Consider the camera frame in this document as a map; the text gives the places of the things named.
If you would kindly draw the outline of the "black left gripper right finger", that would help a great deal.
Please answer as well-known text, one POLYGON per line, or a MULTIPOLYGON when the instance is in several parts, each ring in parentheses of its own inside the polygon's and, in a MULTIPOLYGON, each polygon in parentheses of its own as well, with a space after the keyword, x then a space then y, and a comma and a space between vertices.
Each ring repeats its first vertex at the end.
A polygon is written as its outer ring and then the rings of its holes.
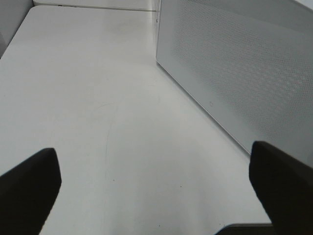
POLYGON ((275 146, 252 145, 249 180, 279 235, 313 233, 313 169, 275 146))

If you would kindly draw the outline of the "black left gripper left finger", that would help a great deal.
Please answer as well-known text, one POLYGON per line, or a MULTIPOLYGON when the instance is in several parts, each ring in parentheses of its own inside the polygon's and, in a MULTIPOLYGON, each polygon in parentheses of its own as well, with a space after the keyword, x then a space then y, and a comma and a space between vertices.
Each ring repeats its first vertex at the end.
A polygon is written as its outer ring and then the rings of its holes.
POLYGON ((62 183, 57 153, 45 148, 0 177, 0 233, 38 235, 62 183))

